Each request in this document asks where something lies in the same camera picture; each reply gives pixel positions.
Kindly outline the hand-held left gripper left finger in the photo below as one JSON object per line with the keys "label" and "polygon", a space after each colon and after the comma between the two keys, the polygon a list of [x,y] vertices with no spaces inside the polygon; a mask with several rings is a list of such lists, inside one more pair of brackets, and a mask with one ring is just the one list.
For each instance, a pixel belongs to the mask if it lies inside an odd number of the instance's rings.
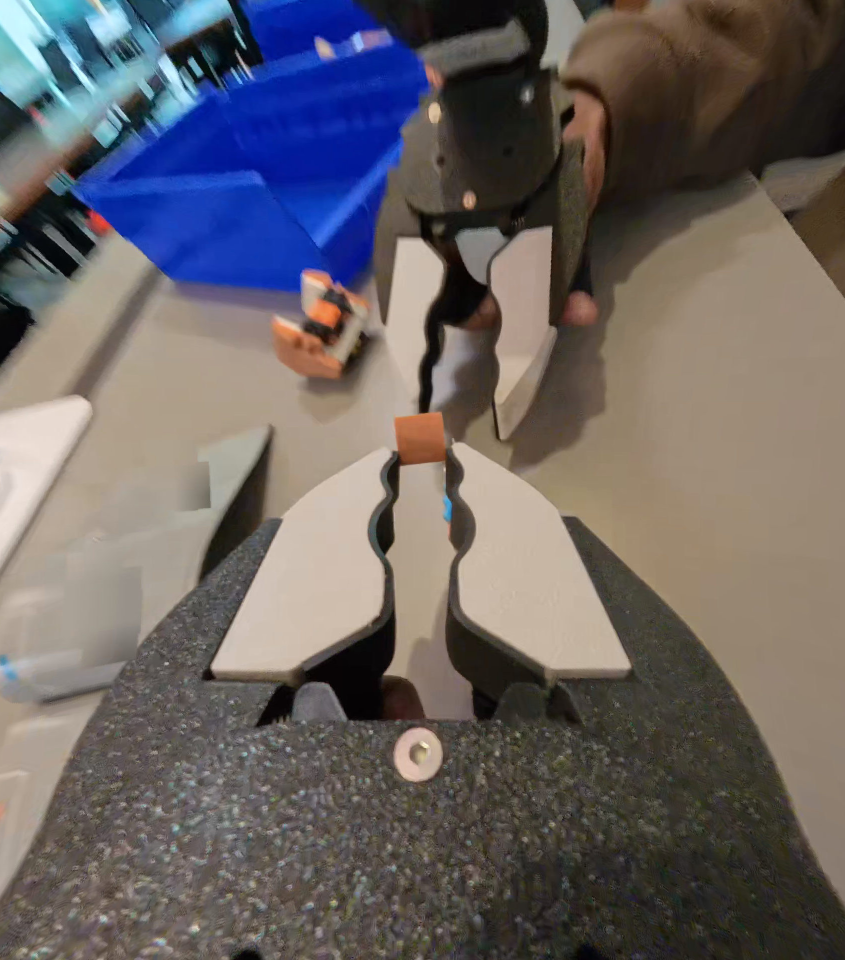
{"label": "hand-held left gripper left finger", "polygon": [[210,665],[215,679],[369,683],[387,672],[399,475],[398,454],[381,447],[285,512]]}

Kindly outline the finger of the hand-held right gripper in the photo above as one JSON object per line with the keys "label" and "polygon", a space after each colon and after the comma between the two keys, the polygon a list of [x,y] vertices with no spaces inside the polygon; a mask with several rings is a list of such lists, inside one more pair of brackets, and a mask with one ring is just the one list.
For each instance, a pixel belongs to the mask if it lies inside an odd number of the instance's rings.
{"label": "finger of the hand-held right gripper", "polygon": [[550,321],[551,225],[515,234],[488,265],[488,290],[499,310],[492,396],[497,437],[509,441],[540,390],[556,342]]}
{"label": "finger of the hand-held right gripper", "polygon": [[395,245],[385,341],[416,413],[429,413],[433,373],[443,346],[438,306],[447,264],[422,238],[400,238]]}

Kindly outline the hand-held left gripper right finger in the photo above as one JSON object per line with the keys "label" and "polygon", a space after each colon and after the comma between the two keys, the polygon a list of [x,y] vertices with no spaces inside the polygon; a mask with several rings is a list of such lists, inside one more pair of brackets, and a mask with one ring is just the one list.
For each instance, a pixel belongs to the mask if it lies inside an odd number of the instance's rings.
{"label": "hand-held left gripper right finger", "polygon": [[626,678],[631,660],[560,510],[464,442],[447,450],[445,488],[454,668],[471,683]]}

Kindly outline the brown brick model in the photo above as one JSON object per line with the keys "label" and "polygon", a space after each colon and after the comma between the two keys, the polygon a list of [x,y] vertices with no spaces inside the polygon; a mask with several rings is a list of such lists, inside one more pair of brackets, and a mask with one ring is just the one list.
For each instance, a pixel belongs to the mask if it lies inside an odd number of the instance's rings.
{"label": "brown brick model", "polygon": [[299,286],[301,319],[272,315],[275,355],[301,377],[340,379],[370,341],[371,306],[322,270],[304,270]]}

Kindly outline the brown white blue brick assembly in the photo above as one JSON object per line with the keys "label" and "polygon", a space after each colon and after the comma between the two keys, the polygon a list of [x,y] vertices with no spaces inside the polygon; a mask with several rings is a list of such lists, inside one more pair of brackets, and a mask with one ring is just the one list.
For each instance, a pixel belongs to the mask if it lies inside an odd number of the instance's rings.
{"label": "brown white blue brick assembly", "polygon": [[453,538],[453,504],[449,497],[447,479],[447,441],[444,417],[441,412],[427,412],[398,416],[393,421],[395,453],[399,467],[436,465],[442,481],[441,517],[447,537]]}

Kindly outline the white instruction booklet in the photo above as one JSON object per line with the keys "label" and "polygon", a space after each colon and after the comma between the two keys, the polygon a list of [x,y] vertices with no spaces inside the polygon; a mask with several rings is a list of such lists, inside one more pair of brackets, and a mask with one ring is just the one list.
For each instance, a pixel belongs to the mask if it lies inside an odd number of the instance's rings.
{"label": "white instruction booklet", "polygon": [[252,528],[269,425],[200,447],[119,488],[67,551],[63,638],[77,691],[102,690],[159,622]]}

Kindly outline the person's right forearm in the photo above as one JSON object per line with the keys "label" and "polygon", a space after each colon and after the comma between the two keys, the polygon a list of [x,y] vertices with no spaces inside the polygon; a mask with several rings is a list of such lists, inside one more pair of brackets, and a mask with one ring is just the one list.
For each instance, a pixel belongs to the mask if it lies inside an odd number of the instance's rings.
{"label": "person's right forearm", "polygon": [[605,109],[608,203],[835,155],[845,151],[845,1],[601,10],[561,81]]}

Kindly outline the blue plastic bin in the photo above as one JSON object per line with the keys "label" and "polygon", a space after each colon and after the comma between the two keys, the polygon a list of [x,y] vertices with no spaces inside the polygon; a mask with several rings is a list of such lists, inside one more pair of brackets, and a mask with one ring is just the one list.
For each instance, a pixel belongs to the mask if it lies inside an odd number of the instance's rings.
{"label": "blue plastic bin", "polygon": [[348,283],[371,262],[418,98],[375,81],[246,83],[123,145],[76,193],[176,282],[292,292],[316,269]]}
{"label": "blue plastic bin", "polygon": [[263,79],[341,82],[364,78],[419,94],[428,86],[419,57],[350,1],[242,2],[263,58]]}

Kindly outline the clear plastic bag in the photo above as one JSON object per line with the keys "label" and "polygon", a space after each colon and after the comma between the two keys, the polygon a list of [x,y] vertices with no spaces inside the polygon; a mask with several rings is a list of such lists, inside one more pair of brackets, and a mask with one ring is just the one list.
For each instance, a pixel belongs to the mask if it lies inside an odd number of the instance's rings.
{"label": "clear plastic bag", "polygon": [[109,688],[127,661],[87,665],[78,651],[0,654],[0,695],[11,703],[47,704]]}

